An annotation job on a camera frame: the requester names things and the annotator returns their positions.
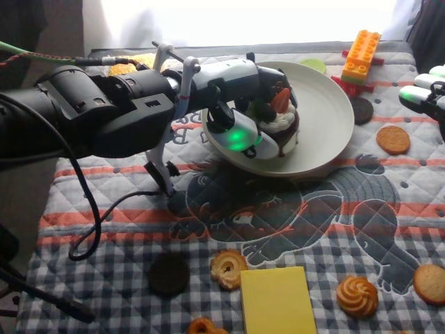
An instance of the plate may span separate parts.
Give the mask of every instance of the plate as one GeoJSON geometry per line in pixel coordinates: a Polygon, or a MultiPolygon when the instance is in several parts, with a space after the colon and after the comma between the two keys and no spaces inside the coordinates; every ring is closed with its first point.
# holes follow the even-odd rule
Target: plate
{"type": "MultiPolygon", "coordinates": [[[[285,62],[258,65],[282,69],[295,91],[300,116],[295,149],[285,157],[248,159],[218,144],[206,122],[202,124],[204,132],[224,158],[243,170],[271,177],[308,176],[337,157],[353,135],[354,112],[349,99],[333,80],[310,67],[285,62]]],[[[202,112],[206,120],[207,110],[202,112]]]]}

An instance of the white curtain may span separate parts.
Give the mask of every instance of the white curtain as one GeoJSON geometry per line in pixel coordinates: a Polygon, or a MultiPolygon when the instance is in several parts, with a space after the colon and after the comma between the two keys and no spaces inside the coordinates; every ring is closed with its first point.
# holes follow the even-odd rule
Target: white curtain
{"type": "Polygon", "coordinates": [[[149,47],[402,40],[414,0],[83,0],[85,52],[149,47]]]}

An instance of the sticky note pad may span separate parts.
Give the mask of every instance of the sticky note pad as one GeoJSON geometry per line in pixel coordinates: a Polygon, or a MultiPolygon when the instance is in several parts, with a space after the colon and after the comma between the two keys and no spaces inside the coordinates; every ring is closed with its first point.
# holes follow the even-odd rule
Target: sticky note pad
{"type": "Polygon", "coordinates": [[[241,272],[246,334],[316,334],[305,269],[241,272]]]}

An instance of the checkered fabric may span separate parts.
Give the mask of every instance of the checkered fabric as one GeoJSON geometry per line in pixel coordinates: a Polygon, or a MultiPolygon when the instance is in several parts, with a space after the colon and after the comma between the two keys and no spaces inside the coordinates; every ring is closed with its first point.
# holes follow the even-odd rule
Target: checkered fabric
{"type": "MultiPolygon", "coordinates": [[[[376,56],[385,65],[372,67],[375,92],[362,95],[374,117],[355,127],[328,177],[269,180],[236,170],[211,147],[200,114],[188,115],[175,123],[165,150],[181,172],[173,179],[177,194],[118,205],[103,223],[100,247],[81,262],[67,254],[92,214],[61,159],[27,280],[84,303],[96,320],[82,324],[23,294],[17,332],[185,333],[192,319],[208,317],[229,333],[244,333],[240,292],[222,291],[209,275],[215,254],[236,248],[251,269],[304,266],[318,333],[445,333],[445,310],[427,305],[412,287],[419,265],[445,265],[445,145],[437,123],[398,103],[399,86],[417,75],[412,56],[376,56]],[[390,124],[410,134],[407,155],[390,157],[377,146],[376,132],[390,124]],[[184,293],[161,299],[150,292],[147,272],[169,251],[184,256],[191,277],[184,293]],[[348,317],[338,306],[335,290],[347,275],[366,276],[378,288],[370,319],[348,317]]],[[[304,58],[324,61],[328,75],[338,76],[344,64],[340,53],[257,54],[257,61],[304,58]]],[[[128,192],[156,189],[143,154],[80,164],[102,212],[128,192]]]]}

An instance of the gingham pattern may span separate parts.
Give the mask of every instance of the gingham pattern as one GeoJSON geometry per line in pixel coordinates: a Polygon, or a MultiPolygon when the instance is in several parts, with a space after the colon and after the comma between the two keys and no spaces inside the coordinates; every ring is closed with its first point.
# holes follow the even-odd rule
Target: gingham pattern
{"type": "MultiPolygon", "coordinates": [[[[412,81],[417,75],[414,59],[409,54],[385,52],[377,56],[385,58],[386,65],[373,67],[371,81],[412,81]]],[[[257,54],[258,61],[298,62],[303,58],[325,61],[329,75],[338,75],[344,63],[340,54],[257,54]]],[[[445,159],[445,145],[442,145],[437,125],[411,122],[410,118],[418,115],[398,103],[398,89],[393,86],[376,87],[374,94],[363,96],[372,101],[376,116],[405,118],[405,122],[396,124],[405,128],[412,140],[412,149],[403,158],[412,161],[445,159]]],[[[195,114],[180,123],[182,128],[177,131],[184,137],[178,141],[187,144],[169,143],[166,159],[182,166],[218,159],[218,154],[202,134],[202,128],[187,127],[199,121],[199,115],[195,114]]],[[[355,158],[358,154],[389,158],[375,144],[376,131],[386,124],[388,122],[380,121],[355,127],[353,139],[341,158],[355,158]]],[[[82,169],[91,172],[87,174],[88,185],[101,209],[106,209],[130,191],[156,188],[147,173],[138,169],[145,162],[143,154],[118,160],[97,157],[80,160],[82,169]]],[[[210,279],[209,264],[218,251],[226,248],[243,251],[245,244],[218,242],[208,237],[169,240],[175,220],[160,215],[158,220],[151,218],[148,221],[143,214],[145,210],[164,212],[167,209],[165,198],[132,198],[123,202],[118,206],[120,213],[114,212],[111,219],[104,222],[104,234],[97,252],[82,262],[68,260],[67,240],[70,236],[75,240],[86,230],[82,217],[89,210],[75,176],[67,172],[70,169],[66,160],[58,162],[56,179],[40,223],[39,245],[31,258],[27,279],[40,289],[81,301],[90,307],[97,319],[90,325],[82,324],[55,307],[23,294],[18,333],[185,333],[189,322],[196,317],[208,317],[217,327],[223,327],[229,333],[244,333],[240,292],[222,292],[210,279]],[[82,214],[71,221],[70,215],[79,212],[82,214]],[[116,237],[122,234],[126,236],[124,239],[116,237]],[[180,252],[191,268],[186,291],[171,300],[160,299],[148,290],[149,266],[164,251],[180,252]]],[[[180,177],[174,178],[175,188],[187,189],[193,173],[182,171],[180,177]]],[[[386,165],[385,177],[396,187],[402,202],[421,203],[416,212],[406,209],[399,214],[400,233],[395,236],[395,243],[421,264],[444,266],[445,226],[440,211],[445,196],[444,167],[386,165]],[[428,205],[437,205],[436,216],[425,214],[428,205]],[[430,228],[439,228],[439,232],[430,228]]],[[[378,273],[382,270],[379,263],[364,253],[351,233],[333,229],[312,246],[285,252],[251,267],[295,265],[305,267],[318,333],[445,332],[445,310],[425,304],[412,287],[404,295],[379,289],[378,311],[368,320],[357,321],[341,311],[335,298],[339,281],[348,274],[356,274],[366,275],[377,284],[378,273]]]]}

